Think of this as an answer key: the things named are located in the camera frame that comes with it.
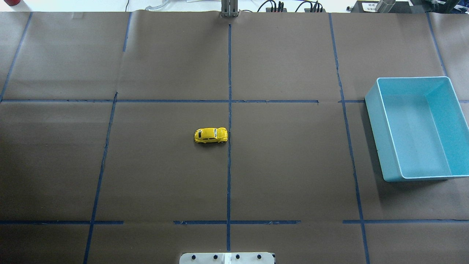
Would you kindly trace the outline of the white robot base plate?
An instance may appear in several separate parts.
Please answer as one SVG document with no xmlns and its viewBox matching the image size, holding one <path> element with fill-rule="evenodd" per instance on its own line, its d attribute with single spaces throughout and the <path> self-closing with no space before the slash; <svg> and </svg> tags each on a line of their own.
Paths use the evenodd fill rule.
<svg viewBox="0 0 469 264">
<path fill-rule="evenodd" d="M 270 252 L 184 253 L 179 264 L 275 264 Z"/>
</svg>

